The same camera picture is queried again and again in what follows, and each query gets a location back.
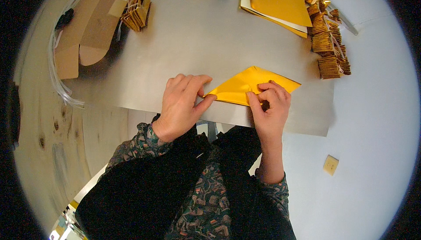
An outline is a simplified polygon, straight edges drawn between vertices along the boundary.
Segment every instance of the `finger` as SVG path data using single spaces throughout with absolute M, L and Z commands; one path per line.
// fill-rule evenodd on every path
M 263 109 L 260 106 L 260 101 L 257 98 L 254 92 L 247 92 L 248 103 L 250 104 L 251 112 L 253 113 L 253 117 L 258 118 L 263 115 Z
M 267 100 L 269 102 L 270 108 L 276 107 L 280 102 L 278 94 L 276 94 L 275 90 L 273 89 L 268 89 L 261 92 L 259 95 L 257 95 L 257 98 L 260 101 Z
M 184 77 L 176 86 L 176 89 L 178 91 L 184 91 L 186 89 L 186 86 L 189 84 L 189 82 L 192 80 L 193 75 L 189 74 L 186 77 Z
M 282 100 L 285 100 L 285 95 L 282 92 L 282 90 L 280 89 L 280 85 L 275 85 L 272 83 L 263 83 L 263 84 L 259 84 L 258 87 L 261 90 L 268 90 L 268 89 L 272 89 L 276 92 L 276 94 L 278 95 L 278 97 Z
M 202 114 L 210 107 L 210 105 L 212 105 L 212 102 L 215 101 L 216 98 L 216 95 L 207 95 L 200 103 L 197 104 L 197 106 L 194 108 L 196 119 L 199 119 L 202 116 Z
M 201 75 L 197 75 L 194 76 L 189 84 L 186 87 L 186 90 L 184 91 L 187 95 L 190 95 L 194 98 L 196 98 L 197 92 L 199 92 L 200 88 L 208 83 L 212 81 L 212 78 L 208 75 L 205 74 L 201 74 Z
M 281 85 L 279 85 L 273 80 L 270 80 L 269 83 L 276 85 L 282 91 L 282 93 L 285 96 L 285 100 L 291 101 L 291 94 L 289 94 L 288 91 L 284 87 L 282 87 Z
M 167 85 L 165 86 L 165 89 L 168 89 L 173 84 L 173 81 L 174 81 L 174 78 L 173 77 L 170 78 L 170 79 L 168 79 Z
M 177 76 L 174 78 L 173 83 L 171 86 L 176 86 L 178 83 L 180 83 L 186 76 L 184 74 L 177 74 Z
M 200 97 L 203 97 L 205 94 L 205 91 L 203 90 L 203 85 L 200 87 L 199 91 L 197 91 L 197 95 Z

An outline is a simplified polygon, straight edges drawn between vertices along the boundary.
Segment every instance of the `person's left hand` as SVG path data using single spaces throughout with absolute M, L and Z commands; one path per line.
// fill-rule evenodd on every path
M 178 74 L 168 79 L 162 99 L 161 116 L 152 130 L 164 142 L 171 142 L 186 133 L 209 108 L 216 95 L 207 95 L 197 106 L 196 96 L 204 95 L 203 85 L 212 81 L 207 75 Z

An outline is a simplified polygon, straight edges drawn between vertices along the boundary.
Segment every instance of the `wrist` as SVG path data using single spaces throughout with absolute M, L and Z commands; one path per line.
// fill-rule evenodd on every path
M 171 133 L 168 131 L 168 127 L 165 127 L 162 124 L 160 118 L 152 123 L 152 130 L 154 131 L 155 135 L 163 142 L 172 142 L 174 140 Z
M 260 146 L 263 153 L 282 152 L 282 137 L 260 140 Z

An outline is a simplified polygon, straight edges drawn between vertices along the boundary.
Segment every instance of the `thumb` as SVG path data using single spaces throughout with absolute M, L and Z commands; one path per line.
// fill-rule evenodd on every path
M 200 103 L 197 104 L 197 106 L 194 108 L 197 118 L 199 118 L 210 107 L 216 98 L 216 95 L 207 95 Z
M 253 113 L 253 117 L 261 116 L 264 112 L 262 110 L 262 107 L 260 105 L 260 101 L 257 98 L 256 94 L 254 92 L 247 92 L 248 96 L 248 102 L 250 104 L 251 112 Z

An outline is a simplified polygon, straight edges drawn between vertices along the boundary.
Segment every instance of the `patterned sleeve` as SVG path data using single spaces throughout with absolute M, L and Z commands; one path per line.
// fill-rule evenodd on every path
M 105 173 L 121 162 L 135 158 L 158 157 L 167 153 L 172 147 L 172 142 L 163 142 L 156 136 L 152 130 L 152 124 L 140 123 L 137 125 L 137 129 L 139 131 L 133 139 L 125 141 L 117 147 L 105 168 Z
M 264 184 L 263 191 L 264 193 L 273 200 L 273 203 L 282 213 L 282 215 L 289 221 L 289 212 L 288 212 L 288 185 L 287 179 L 284 172 L 284 178 L 280 183 L 276 184 L 267 184 L 263 181 L 260 181 Z

